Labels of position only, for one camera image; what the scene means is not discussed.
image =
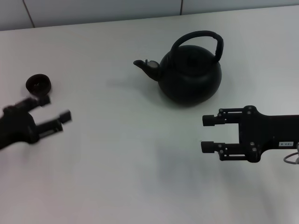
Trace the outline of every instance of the white table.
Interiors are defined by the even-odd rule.
[[[282,160],[294,150],[221,162],[200,141],[238,141],[237,125],[203,127],[219,108],[299,114],[298,21],[299,7],[278,7],[0,32],[1,107],[43,73],[52,105],[36,121],[73,116],[63,133],[1,151],[0,223],[297,224],[299,166]],[[133,61],[160,61],[196,30],[223,37],[223,80],[213,98],[183,109]]]

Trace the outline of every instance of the kettle body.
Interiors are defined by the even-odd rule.
[[[199,36],[211,36],[218,41],[216,54],[205,48],[184,45]],[[135,61],[150,78],[158,81],[162,92],[180,105],[195,105],[213,96],[221,83],[219,60],[223,52],[223,39],[211,31],[196,31],[179,38],[160,64],[155,61]]]

